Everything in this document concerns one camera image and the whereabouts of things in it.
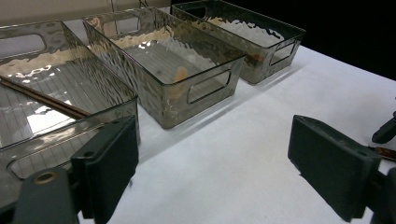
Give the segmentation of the wooden-handled steel fork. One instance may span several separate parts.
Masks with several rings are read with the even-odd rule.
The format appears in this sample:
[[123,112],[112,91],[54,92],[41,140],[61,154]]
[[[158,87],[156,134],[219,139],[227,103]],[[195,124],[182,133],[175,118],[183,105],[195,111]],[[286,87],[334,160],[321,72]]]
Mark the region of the wooden-handled steel fork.
[[396,162],[396,151],[384,147],[370,147],[370,149],[378,153],[384,160]]

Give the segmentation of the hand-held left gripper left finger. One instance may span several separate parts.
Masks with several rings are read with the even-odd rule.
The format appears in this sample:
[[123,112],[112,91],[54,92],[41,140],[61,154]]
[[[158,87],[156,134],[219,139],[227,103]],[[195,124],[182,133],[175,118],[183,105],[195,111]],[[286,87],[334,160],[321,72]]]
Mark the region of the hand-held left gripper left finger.
[[135,117],[109,122],[72,157],[75,179],[82,184],[81,211],[96,224],[107,224],[139,161]]

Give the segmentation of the smoky clear plastic bin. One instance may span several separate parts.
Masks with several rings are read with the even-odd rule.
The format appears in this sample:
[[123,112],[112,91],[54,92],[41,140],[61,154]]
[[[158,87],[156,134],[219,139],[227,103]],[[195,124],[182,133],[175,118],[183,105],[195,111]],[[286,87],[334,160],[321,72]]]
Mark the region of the smoky clear plastic bin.
[[137,95],[61,21],[0,27],[0,208],[21,182],[70,158]]
[[90,47],[165,129],[235,92],[245,53],[156,8],[82,18]]
[[240,77],[258,84],[291,65],[305,30],[223,0],[176,3],[172,14],[245,52]]

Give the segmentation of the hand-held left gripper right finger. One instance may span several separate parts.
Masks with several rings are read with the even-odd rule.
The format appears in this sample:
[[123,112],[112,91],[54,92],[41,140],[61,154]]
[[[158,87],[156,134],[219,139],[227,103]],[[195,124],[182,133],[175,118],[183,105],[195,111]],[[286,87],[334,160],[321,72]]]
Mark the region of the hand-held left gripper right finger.
[[288,158],[341,219],[363,216],[367,187],[381,162],[377,153],[320,120],[296,115]]

